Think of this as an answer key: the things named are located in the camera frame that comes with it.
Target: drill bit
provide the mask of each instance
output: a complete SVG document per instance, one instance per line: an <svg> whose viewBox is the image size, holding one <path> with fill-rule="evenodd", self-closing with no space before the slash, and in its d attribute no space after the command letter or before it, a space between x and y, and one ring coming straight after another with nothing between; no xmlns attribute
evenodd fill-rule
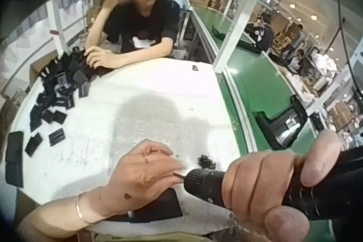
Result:
<svg viewBox="0 0 363 242"><path fill-rule="evenodd" d="M183 175L180 175L180 174L177 174L177 173L173 173L173 175L175 177L178 177L178 178L182 179L182 180L185 180L185 177Z"/></svg>

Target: white table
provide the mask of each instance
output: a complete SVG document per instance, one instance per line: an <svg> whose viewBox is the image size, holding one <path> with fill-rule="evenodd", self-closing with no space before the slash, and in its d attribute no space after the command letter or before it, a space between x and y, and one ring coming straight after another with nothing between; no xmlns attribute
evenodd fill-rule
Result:
<svg viewBox="0 0 363 242"><path fill-rule="evenodd" d="M11 131L24 131L24 148L35 134L29 132L29 112L42 90L38 79L11 127ZM21 190L39 204L105 184L118 159L145 138L168 144L188 169L197 168L202 154L223 170L239 157L216 76L205 63L170 59L139 63L94 80L89 97L79 99L77 91L75 97L75 108L66 112L64 125L43 122L36 131L43 143L32 158L23 153ZM64 129L66 140L50 147L48 135L59 128ZM2 212L12 219L16 190L5 184L4 163L0 170ZM201 203L181 187L176 191L183 212L194 217L139 224L137 228L105 222L94 230L123 236L210 231L207 224L198 224L200 220L211 223L212 231L225 227L229 213L224 209Z"/></svg>

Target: cable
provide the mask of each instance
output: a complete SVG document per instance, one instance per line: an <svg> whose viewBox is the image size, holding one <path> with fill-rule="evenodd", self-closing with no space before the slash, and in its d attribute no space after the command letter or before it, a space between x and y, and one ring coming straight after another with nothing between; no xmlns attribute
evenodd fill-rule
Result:
<svg viewBox="0 0 363 242"><path fill-rule="evenodd" d="M360 92L360 87L358 86L358 83L354 77L353 74L353 68L350 62L350 58L349 58L349 54L348 54L348 49L347 49L347 44L345 43L345 36L344 36L344 28L343 28L343 18L341 16L341 5L340 5L340 0L337 0L337 4L338 4L338 17L339 17L339 28L341 30L341 41L343 42L343 48L344 48L344 53L345 53L345 57L347 59L347 64L348 64L348 68L349 68L349 72L351 73L352 76L352 80L353 80L353 84L355 86L355 88L357 89L359 96L363 99L362 93Z"/></svg>

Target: bracelet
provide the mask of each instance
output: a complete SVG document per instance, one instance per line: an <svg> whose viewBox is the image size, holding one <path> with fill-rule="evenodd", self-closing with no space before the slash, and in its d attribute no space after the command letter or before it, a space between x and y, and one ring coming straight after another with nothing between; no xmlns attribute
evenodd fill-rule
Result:
<svg viewBox="0 0 363 242"><path fill-rule="evenodd" d="M81 210L79 209L79 199L80 197L83 195L84 193L82 194L79 194L78 196L76 196L75 198L75 209L77 210L77 214L78 214L78 217L83 221L85 222L87 225L92 225L92 223L88 222L87 220L85 220L83 214L81 213Z"/></svg>

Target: green conveyor belt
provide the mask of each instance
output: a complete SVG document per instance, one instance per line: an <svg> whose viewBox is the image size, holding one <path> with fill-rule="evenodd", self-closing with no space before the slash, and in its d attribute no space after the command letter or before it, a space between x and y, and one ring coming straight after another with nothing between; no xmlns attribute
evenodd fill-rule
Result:
<svg viewBox="0 0 363 242"><path fill-rule="evenodd" d="M195 10L207 27L211 37L220 48L222 41L214 37L212 34L212 26L214 25L219 31L226 33L230 26L230 22L226 20L220 25L222 15L217 11L200 9L197 7L195 7ZM250 41L245 35L243 35L242 40ZM231 59L228 61L227 66L231 71L246 108L258 149L261 151L270 148L253 117L253 113L256 111L264 111L267 116L272 117L289 105L289 98L293 93L282 76L264 55L257 56L243 49L236 48ZM235 113L235 106L231 97L227 94L228 90L226 83L220 81L220 86L233 123L235 120L238 120L237 114ZM235 131L235 134L240 153L241 155L245 155L247 147L243 133L238 129ZM298 139L294 142L292 150L303 155L308 151L313 141L314 135L311 127L309 124L306 124ZM305 241L333 241L328 222L326 220L311 222L309 236Z"/></svg>

